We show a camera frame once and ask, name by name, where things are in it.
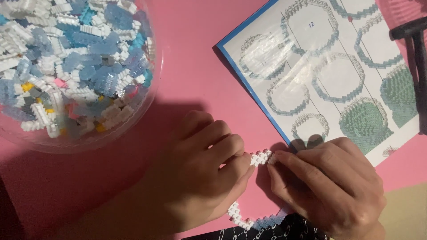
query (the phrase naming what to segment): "yellow building block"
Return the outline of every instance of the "yellow building block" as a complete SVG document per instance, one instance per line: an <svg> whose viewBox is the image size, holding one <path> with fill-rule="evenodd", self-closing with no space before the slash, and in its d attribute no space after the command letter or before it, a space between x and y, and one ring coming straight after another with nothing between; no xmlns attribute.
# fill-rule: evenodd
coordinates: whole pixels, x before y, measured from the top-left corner
<svg viewBox="0 0 427 240"><path fill-rule="evenodd" d="M30 90L32 87L34 87L34 84L29 83L29 82L26 82L26 83L22 84L22 85L21 85L21 87L22 87L22 90L23 90L24 92L27 92L27 91L28 91L28 90Z"/></svg>
<svg viewBox="0 0 427 240"><path fill-rule="evenodd" d="M102 124L98 124L96 129L98 132L105 132L106 131L105 127Z"/></svg>

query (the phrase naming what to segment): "clear plastic bowl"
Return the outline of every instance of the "clear plastic bowl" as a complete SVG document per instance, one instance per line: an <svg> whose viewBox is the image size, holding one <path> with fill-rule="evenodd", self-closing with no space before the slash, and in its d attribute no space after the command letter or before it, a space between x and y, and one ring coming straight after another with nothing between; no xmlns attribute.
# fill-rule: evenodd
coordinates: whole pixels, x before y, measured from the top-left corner
<svg viewBox="0 0 427 240"><path fill-rule="evenodd" d="M138 7L138 10L142 10L147 13L147 18L150 20L150 10L148 9L149 6L151 6L150 0L137 0L135 4ZM145 96L142 101L137 101L137 103L133 102L132 106L136 109L134 109L133 114L127 120L104 132L99 132L94 129L93 131L84 134L79 138L72 138L69 134L63 134L57 138L51 138L49 137L46 128L25 132L21 128L21 122L1 113L0 135L11 142L18 144L19 146L49 153L76 153L90 149L96 149L123 135L145 114L151 105L158 88L163 64L163 53L156 44L155 30L152 29L151 24L150 27L153 32L152 38L154 41L154 46L156 46L155 59L150 59L150 61L154 64L154 68L152 70L153 79L151 85L147 89L142 87L142 85L138 86L138 93L136 96L142 97L144 94ZM4 108L5 106L0 105L0 111L2 111Z"/></svg>

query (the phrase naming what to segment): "right hand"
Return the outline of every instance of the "right hand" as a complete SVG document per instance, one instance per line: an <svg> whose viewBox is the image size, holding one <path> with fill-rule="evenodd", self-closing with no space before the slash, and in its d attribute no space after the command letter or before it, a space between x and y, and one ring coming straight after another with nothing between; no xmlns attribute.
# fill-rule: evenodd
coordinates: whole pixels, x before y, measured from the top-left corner
<svg viewBox="0 0 427 240"><path fill-rule="evenodd" d="M268 166L272 191L336 240L382 240L383 182L348 138L311 150L275 153Z"/></svg>

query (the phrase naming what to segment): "pink surface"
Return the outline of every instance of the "pink surface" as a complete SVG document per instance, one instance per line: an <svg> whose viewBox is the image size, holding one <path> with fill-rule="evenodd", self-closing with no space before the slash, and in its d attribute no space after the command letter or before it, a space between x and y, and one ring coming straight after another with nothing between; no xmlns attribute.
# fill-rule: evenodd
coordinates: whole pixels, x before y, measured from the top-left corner
<svg viewBox="0 0 427 240"><path fill-rule="evenodd" d="M161 86L142 120L108 146L75 155L51 155L0 139L0 174L27 233L40 234L135 182L176 121L191 109L203 109L225 120L243 137L248 152L273 145L280 148L276 144L283 142L280 135L212 50L266 1L155 0L151 13L164 50ZM417 136L377 167L387 190L427 181L426 145L427 137ZM279 210L275 203L279 201L268 198L268 181L265 168L254 173L239 199L244 217ZM223 217L177 238L232 226Z"/></svg>

